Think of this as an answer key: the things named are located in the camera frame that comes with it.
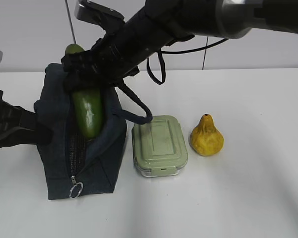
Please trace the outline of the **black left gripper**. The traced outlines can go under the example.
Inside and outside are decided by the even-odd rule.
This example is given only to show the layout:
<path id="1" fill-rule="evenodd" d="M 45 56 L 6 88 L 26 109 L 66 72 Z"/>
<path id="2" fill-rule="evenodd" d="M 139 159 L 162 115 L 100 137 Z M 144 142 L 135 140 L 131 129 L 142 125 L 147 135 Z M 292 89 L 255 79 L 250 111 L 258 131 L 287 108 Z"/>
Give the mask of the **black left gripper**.
<path id="1" fill-rule="evenodd" d="M 19 144 L 48 145 L 52 130 L 36 122 L 34 112 L 13 106 L 3 99 L 0 90 L 0 148 Z"/>

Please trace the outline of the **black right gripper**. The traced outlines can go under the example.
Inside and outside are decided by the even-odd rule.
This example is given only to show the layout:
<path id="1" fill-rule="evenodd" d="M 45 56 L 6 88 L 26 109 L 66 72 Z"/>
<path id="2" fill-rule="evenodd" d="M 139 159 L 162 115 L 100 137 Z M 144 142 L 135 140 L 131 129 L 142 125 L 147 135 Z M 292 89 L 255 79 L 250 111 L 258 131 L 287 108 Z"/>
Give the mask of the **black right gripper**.
<path id="1" fill-rule="evenodd" d="M 139 72 L 139 41 L 133 38 L 100 38 L 87 51 L 66 53 L 61 59 L 66 92 L 94 87 L 116 87 Z"/>

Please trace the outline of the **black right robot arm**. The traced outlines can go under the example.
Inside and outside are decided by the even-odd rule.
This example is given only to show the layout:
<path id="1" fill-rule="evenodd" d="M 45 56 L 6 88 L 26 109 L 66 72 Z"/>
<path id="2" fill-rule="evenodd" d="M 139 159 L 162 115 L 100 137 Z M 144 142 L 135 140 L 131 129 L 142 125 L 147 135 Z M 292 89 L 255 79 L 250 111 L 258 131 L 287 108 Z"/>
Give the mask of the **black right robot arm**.
<path id="1" fill-rule="evenodd" d="M 105 35 L 90 50 L 62 58 L 67 91 L 117 85 L 161 48 L 196 35 L 239 39 L 253 28 L 298 34 L 298 0 L 148 0 L 128 21 L 80 0 L 75 16 Z"/>

